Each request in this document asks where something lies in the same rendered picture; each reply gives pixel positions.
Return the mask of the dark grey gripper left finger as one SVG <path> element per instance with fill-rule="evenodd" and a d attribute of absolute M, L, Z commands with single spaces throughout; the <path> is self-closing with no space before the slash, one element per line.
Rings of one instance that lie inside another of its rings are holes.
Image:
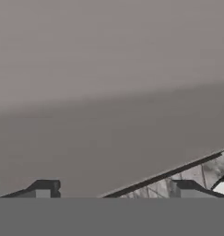
<path fill-rule="evenodd" d="M 25 189 L 2 195 L 2 198 L 60 198 L 59 180 L 37 180 Z"/>

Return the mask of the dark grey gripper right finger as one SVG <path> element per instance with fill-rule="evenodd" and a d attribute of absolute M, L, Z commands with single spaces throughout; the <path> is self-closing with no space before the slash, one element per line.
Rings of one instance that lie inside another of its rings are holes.
<path fill-rule="evenodd" d="M 172 180 L 171 198 L 224 198 L 224 194 L 208 190 L 193 180 Z"/>

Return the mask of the grey fridge door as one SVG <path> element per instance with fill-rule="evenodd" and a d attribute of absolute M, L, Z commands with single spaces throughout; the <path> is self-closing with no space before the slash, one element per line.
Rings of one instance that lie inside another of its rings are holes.
<path fill-rule="evenodd" d="M 102 195 L 223 148 L 224 0 L 0 0 L 0 195 Z"/>

